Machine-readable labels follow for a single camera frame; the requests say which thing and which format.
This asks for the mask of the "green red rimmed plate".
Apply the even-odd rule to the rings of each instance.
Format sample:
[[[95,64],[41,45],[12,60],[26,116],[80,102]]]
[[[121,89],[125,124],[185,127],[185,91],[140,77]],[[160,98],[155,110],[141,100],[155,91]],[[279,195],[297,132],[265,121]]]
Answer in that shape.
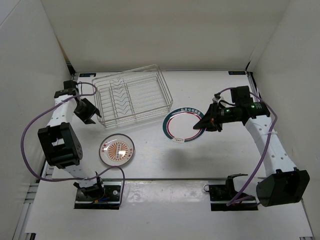
[[[190,143],[199,139],[205,128],[193,129],[204,114],[194,107],[180,107],[169,112],[162,122],[165,136],[176,143]]]

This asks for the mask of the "silver wire dish rack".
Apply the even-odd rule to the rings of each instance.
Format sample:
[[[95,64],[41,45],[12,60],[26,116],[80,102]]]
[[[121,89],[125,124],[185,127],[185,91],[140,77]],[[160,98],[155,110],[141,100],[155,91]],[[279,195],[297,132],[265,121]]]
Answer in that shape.
[[[173,97],[160,67],[156,64],[96,77],[95,106],[98,122],[114,129],[166,115]]]

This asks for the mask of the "orange sunburst patterned plate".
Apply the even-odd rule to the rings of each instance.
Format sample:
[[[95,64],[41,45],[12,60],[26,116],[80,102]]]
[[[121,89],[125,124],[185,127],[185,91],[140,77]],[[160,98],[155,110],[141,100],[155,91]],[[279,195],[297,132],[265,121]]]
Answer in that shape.
[[[109,135],[99,146],[98,155],[101,162],[107,166],[124,166],[135,155],[133,140],[121,133]]]

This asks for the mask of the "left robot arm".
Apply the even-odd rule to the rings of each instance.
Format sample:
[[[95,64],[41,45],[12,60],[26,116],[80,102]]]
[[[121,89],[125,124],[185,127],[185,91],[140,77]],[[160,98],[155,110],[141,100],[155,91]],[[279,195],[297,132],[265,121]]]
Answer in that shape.
[[[103,181],[82,160],[83,149],[72,128],[73,116],[84,124],[94,124],[94,115],[100,111],[87,99],[79,96],[78,83],[73,80],[63,82],[63,90],[54,94],[55,109],[46,127],[38,130],[38,138],[48,164],[64,170],[76,178],[74,186],[84,196],[100,200],[105,194]]]

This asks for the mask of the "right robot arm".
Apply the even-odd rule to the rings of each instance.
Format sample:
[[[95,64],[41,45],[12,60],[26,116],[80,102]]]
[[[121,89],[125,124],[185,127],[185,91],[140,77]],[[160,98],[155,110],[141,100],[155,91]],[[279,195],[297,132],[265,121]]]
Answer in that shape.
[[[238,175],[225,186],[228,206],[244,200],[243,193],[258,199],[264,207],[301,201],[310,181],[306,170],[299,170],[286,153],[274,130],[278,116],[261,98],[245,86],[230,87],[231,103],[218,92],[205,115],[193,126],[195,130],[221,132],[227,123],[241,122],[251,135],[260,154],[251,175]]]

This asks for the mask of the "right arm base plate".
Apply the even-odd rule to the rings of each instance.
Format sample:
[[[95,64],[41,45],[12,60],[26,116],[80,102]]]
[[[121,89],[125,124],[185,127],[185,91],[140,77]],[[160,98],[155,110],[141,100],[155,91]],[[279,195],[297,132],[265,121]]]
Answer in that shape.
[[[203,187],[204,192],[209,194],[210,210],[212,212],[240,212],[240,211],[257,211],[258,203],[254,196],[242,193],[237,202],[227,206],[239,190],[235,189],[235,180],[241,177],[248,177],[247,174],[229,175],[224,183],[209,183]]]

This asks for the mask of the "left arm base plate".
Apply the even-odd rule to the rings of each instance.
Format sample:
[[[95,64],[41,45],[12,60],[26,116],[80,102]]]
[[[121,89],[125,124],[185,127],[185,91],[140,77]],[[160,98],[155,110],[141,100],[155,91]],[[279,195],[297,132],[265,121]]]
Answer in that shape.
[[[76,210],[119,210],[123,197],[122,181],[105,181],[103,194],[99,197],[85,195],[76,191],[73,208]]]

